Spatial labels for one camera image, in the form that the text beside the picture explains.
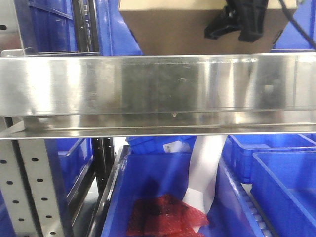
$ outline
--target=white paper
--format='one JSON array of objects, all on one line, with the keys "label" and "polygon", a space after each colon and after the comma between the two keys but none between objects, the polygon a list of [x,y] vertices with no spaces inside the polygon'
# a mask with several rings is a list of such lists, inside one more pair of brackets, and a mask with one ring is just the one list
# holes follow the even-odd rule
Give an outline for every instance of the white paper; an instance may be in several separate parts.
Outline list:
[{"label": "white paper", "polygon": [[215,196],[216,173],[226,135],[198,136],[193,148],[183,202],[207,214]]},{"label": "white paper", "polygon": [[185,142],[175,141],[163,145],[164,152],[190,152],[190,145]]}]

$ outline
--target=cardboard box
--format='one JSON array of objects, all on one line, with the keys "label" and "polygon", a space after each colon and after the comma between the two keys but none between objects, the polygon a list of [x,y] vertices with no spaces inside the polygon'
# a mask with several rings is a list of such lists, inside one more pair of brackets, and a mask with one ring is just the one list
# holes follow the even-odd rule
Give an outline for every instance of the cardboard box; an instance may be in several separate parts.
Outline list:
[{"label": "cardboard box", "polygon": [[[294,13],[296,0],[285,2]],[[224,0],[120,0],[119,10],[145,55],[266,53],[288,23],[278,0],[270,0],[264,36],[256,42],[239,41],[240,31],[204,38],[225,5]]]}]

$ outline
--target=black clamp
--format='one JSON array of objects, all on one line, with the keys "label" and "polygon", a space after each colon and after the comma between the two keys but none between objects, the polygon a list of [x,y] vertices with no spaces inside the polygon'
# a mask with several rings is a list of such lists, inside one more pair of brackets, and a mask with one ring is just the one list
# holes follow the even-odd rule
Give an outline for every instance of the black clamp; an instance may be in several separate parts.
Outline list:
[{"label": "black clamp", "polygon": [[217,40],[220,36],[240,31],[239,40],[255,42],[263,35],[264,17],[269,0],[226,0],[223,12],[209,24],[205,37]]}]

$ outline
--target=blue storage box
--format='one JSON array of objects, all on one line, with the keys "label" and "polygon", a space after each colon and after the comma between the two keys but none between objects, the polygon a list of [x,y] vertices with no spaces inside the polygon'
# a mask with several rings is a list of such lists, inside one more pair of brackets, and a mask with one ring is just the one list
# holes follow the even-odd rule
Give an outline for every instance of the blue storage box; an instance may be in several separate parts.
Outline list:
[{"label": "blue storage box", "polygon": [[68,193],[92,156],[91,139],[57,139],[57,149]]},{"label": "blue storage box", "polygon": [[[176,153],[126,156],[118,172],[101,237],[125,237],[134,202],[140,198],[169,193],[182,199],[188,187],[190,156]],[[241,185],[234,182],[221,161],[216,196],[208,213],[210,225],[201,227],[199,232],[206,237],[263,237],[245,196]]]},{"label": "blue storage box", "polygon": [[133,154],[192,152],[196,136],[127,137]]},{"label": "blue storage box", "polygon": [[0,236],[16,237],[1,192],[0,192]]},{"label": "blue storage box", "polygon": [[77,51],[71,0],[29,0],[39,52]]},{"label": "blue storage box", "polygon": [[252,194],[280,237],[316,236],[316,152],[255,153]]},{"label": "blue storage box", "polygon": [[222,156],[242,183],[251,183],[254,152],[312,151],[316,142],[301,134],[228,136]]},{"label": "blue storage box", "polygon": [[316,133],[306,133],[303,135],[316,142]]}]

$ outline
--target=black cable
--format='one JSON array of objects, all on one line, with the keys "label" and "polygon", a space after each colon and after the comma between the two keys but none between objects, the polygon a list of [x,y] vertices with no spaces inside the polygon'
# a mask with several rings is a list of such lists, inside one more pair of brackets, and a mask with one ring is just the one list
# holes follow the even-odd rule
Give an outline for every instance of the black cable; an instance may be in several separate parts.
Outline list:
[{"label": "black cable", "polygon": [[278,0],[282,6],[282,10],[286,18],[292,23],[295,29],[304,37],[304,39],[316,50],[316,42],[304,31],[304,29],[298,24],[298,22],[293,18],[291,12],[285,5],[283,0]]}]

